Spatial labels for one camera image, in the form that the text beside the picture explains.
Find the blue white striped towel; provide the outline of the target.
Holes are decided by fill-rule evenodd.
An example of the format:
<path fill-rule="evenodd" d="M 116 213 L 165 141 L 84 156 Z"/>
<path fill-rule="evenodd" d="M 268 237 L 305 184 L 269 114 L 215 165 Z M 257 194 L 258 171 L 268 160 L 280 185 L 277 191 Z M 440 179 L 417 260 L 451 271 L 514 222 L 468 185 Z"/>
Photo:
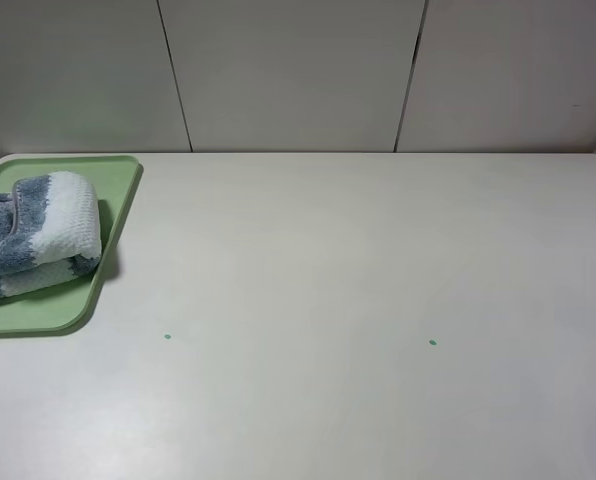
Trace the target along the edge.
<path fill-rule="evenodd" d="M 87 275 L 101 257 L 98 198 L 83 176 L 52 172 L 0 193 L 0 299 Z"/>

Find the green plastic tray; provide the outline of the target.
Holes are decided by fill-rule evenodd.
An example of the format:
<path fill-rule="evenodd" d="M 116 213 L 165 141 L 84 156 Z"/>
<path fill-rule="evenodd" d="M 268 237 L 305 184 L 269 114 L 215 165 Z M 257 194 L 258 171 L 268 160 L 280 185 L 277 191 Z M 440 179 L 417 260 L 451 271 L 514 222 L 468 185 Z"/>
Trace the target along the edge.
<path fill-rule="evenodd" d="M 102 259 L 96 271 L 70 282 L 0 299 L 0 338 L 62 334 L 90 317 L 143 168 L 129 155 L 9 156 L 0 160 L 0 192 L 10 189 L 19 179 L 53 171 L 81 174 L 95 188 L 101 216 Z"/>

